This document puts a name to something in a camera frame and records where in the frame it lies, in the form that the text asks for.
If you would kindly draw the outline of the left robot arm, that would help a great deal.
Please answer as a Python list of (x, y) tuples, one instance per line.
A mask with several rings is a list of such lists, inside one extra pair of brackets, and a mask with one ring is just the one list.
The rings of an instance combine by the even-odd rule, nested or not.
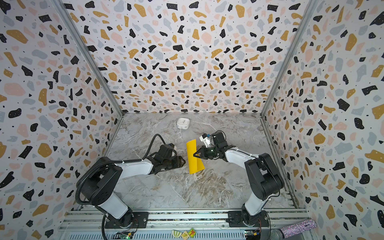
[(94, 206), (108, 220), (115, 221), (120, 227), (127, 227), (133, 222), (134, 214), (115, 193), (118, 182), (129, 177), (179, 169), (185, 163), (177, 155), (173, 144), (163, 144), (157, 152), (143, 159), (113, 161), (102, 157), (77, 182), (75, 200), (79, 205)]

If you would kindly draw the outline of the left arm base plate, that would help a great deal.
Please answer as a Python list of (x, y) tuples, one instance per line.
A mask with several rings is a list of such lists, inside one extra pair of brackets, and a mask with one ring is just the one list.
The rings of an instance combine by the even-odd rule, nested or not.
[(105, 222), (106, 229), (145, 229), (149, 219), (149, 212), (127, 212), (119, 220), (110, 216)]

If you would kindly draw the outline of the yellow square paper sheet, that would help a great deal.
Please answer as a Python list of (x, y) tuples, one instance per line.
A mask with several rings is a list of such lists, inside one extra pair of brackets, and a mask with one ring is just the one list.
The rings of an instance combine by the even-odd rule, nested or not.
[(205, 169), (205, 166), (201, 159), (194, 157), (194, 153), (197, 151), (196, 140), (187, 142), (187, 157), (189, 165), (190, 175), (200, 172)]

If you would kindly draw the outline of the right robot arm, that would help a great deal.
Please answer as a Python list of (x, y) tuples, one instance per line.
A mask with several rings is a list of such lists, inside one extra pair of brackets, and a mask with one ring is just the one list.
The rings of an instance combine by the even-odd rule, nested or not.
[(200, 141), (203, 146), (193, 153), (195, 158), (201, 160), (221, 159), (227, 163), (235, 164), (247, 173), (252, 193), (243, 204), (239, 217), (230, 217), (230, 224), (244, 224), (254, 226), (262, 222), (261, 217), (266, 212), (264, 206), (272, 197), (280, 195), (284, 188), (284, 180), (272, 157), (267, 154), (251, 154), (227, 143), (223, 131), (213, 134), (202, 134)]

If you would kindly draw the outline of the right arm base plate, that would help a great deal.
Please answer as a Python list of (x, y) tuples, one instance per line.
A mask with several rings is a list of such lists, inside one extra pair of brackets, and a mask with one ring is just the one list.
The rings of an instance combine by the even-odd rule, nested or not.
[(258, 214), (251, 216), (246, 211), (229, 211), (226, 222), (231, 228), (237, 227), (269, 227), (269, 218), (266, 211), (261, 211)]

